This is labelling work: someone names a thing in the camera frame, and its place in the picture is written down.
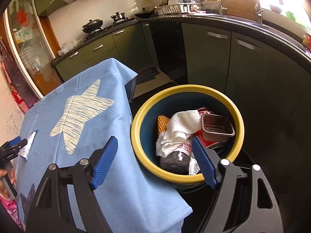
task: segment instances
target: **red sticker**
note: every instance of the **red sticker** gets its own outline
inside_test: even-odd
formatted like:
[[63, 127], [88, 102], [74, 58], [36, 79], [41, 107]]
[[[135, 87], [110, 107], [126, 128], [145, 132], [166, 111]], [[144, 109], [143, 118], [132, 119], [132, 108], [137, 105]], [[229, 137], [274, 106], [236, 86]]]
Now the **red sticker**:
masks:
[[29, 17], [26, 11], [20, 10], [17, 13], [17, 20], [21, 26], [29, 25]]

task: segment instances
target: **plastic bottle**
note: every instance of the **plastic bottle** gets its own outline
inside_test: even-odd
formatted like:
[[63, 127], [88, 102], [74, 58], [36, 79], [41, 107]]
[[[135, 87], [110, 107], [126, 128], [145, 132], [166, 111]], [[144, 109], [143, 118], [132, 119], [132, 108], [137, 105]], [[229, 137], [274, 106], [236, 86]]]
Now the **plastic bottle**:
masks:
[[188, 174], [191, 152], [191, 139], [188, 139], [166, 158], [160, 157], [160, 167], [171, 173]]
[[163, 6], [163, 1], [159, 0], [159, 7]]
[[167, 1], [163, 0], [163, 6], [166, 6], [166, 5], [167, 5]]

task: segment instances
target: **human hand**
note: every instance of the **human hand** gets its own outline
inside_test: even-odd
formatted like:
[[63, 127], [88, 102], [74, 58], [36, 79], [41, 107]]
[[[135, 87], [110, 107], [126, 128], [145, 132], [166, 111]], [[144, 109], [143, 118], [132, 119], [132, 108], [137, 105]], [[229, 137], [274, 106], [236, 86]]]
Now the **human hand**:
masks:
[[[16, 183], [16, 178], [15, 178], [15, 171], [13, 169], [13, 164], [12, 162], [10, 162], [11, 164], [11, 172], [10, 172], [10, 176], [11, 176], [11, 183], [14, 185]], [[4, 177], [7, 174], [7, 170], [4, 169], [0, 169], [0, 177]], [[4, 185], [0, 179], [0, 194], [4, 197], [4, 198], [9, 198], [9, 194], [7, 193], [7, 190], [4, 188]]]

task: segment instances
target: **dish rack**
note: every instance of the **dish rack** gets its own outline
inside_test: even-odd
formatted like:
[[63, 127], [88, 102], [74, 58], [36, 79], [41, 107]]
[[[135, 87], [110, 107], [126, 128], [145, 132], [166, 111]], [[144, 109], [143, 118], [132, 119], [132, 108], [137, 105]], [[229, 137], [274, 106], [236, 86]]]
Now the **dish rack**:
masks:
[[158, 7], [158, 10], [161, 10], [163, 14], [181, 14], [191, 12], [194, 5], [200, 7], [201, 3], [177, 3]]

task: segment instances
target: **gas stove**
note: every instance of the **gas stove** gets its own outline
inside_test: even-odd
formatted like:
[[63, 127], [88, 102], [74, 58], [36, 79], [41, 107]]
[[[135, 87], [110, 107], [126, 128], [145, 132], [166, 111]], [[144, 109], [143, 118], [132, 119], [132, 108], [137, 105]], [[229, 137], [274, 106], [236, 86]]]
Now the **gas stove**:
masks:
[[121, 19], [121, 20], [115, 21], [115, 22], [113, 22], [112, 25], [110, 25], [108, 27], [105, 27], [104, 29], [98, 29], [96, 31], [93, 31], [93, 32], [89, 33], [84, 41], [87, 41], [87, 40], [95, 37], [96, 35], [102, 34], [103, 32], [105, 32], [105, 31], [107, 31], [109, 29], [112, 29], [113, 27], [119, 26], [121, 24], [130, 22], [130, 21], [134, 21], [134, 20], [136, 20], [136, 19], [135, 18], [131, 18], [131, 19], [125, 18], [125, 19]]
[[120, 24], [129, 22], [129, 21], [133, 21], [133, 20], [135, 20], [135, 18], [129, 19], [129, 18], [126, 17], [125, 19], [120, 19], [120, 20], [118, 20], [118, 21], [114, 21], [113, 24], [112, 24], [112, 26], [117, 26], [117, 25], [120, 25]]

